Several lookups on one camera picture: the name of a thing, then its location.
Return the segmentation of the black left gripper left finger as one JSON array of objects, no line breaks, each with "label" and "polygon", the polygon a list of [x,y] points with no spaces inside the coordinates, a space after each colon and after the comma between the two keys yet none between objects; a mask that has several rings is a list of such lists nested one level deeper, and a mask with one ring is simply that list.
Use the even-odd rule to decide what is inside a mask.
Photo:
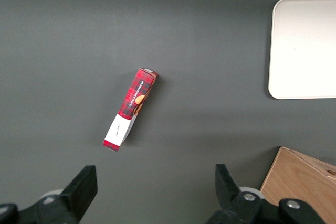
[{"label": "black left gripper left finger", "polygon": [[23,210],[1,204],[1,223],[79,223],[97,191],[96,167],[87,165],[64,189],[45,193]]}]

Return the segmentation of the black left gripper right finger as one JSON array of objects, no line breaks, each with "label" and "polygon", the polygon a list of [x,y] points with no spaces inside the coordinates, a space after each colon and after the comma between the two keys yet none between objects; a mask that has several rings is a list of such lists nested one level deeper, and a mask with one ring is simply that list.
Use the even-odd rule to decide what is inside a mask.
[{"label": "black left gripper right finger", "polygon": [[215,166],[215,190],[221,209],[207,223],[325,223],[305,201],[284,198],[275,206],[260,191],[243,190],[224,164]]}]

